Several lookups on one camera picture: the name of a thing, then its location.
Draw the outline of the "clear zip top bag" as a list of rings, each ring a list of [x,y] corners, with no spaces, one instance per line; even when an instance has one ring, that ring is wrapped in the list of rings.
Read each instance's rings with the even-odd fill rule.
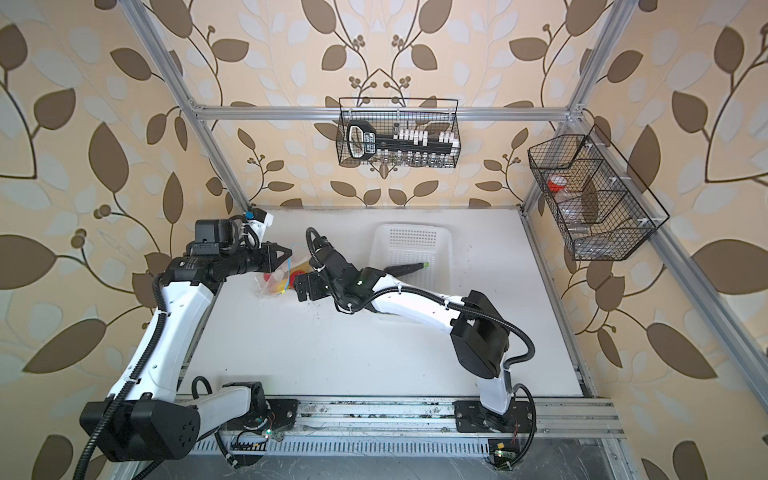
[[[292,290],[289,289],[288,279],[292,271],[303,271],[309,273],[312,267],[309,264],[310,258],[304,257],[291,257],[286,260],[281,266],[272,273],[258,273],[256,275],[256,285],[259,288],[259,293],[267,296],[282,295]]]

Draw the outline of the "red apple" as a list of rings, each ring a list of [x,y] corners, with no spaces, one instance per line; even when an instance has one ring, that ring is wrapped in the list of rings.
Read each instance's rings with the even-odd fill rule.
[[[305,272],[303,271],[299,271],[299,270],[292,271],[288,279],[288,284],[287,284],[288,288],[294,289],[296,282],[300,280],[304,275],[305,275]]]

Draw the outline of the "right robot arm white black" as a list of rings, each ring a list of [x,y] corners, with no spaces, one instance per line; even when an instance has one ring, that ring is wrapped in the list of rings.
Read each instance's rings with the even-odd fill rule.
[[[458,363],[478,379],[479,399],[488,411],[509,414],[518,392],[533,404],[530,389],[512,380],[510,368],[532,360],[536,347],[521,328],[505,320],[488,297],[435,293],[407,284],[386,270],[356,268],[327,237],[309,227],[305,239],[312,271],[294,281],[301,302],[329,297],[337,312],[395,315],[447,334]]]

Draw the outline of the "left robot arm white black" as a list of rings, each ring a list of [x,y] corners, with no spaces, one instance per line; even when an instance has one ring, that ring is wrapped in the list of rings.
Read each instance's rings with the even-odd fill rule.
[[[229,383],[186,402],[178,400],[177,390],[195,334],[220,287],[232,276],[273,273],[290,258],[291,249],[264,238],[273,220],[253,209],[196,222],[184,254],[152,280],[157,308],[129,365],[107,397],[87,403],[80,415],[89,440],[74,478],[85,478],[95,451],[111,462],[178,460],[228,421],[266,410],[258,381]]]

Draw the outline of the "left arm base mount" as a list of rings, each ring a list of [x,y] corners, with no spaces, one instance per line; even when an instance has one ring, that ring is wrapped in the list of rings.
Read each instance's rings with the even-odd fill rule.
[[[267,399],[223,424],[214,437],[229,466],[240,469],[258,463],[267,448],[281,442],[293,428],[298,407],[297,399]]]

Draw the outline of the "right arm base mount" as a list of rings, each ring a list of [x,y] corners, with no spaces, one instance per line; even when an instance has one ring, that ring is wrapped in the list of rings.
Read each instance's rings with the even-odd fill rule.
[[[488,461],[497,470],[513,470],[529,452],[537,431],[537,409],[532,397],[513,398],[508,410],[495,413],[479,401],[457,400],[453,403],[456,430],[459,433],[498,433],[500,439],[488,441]]]

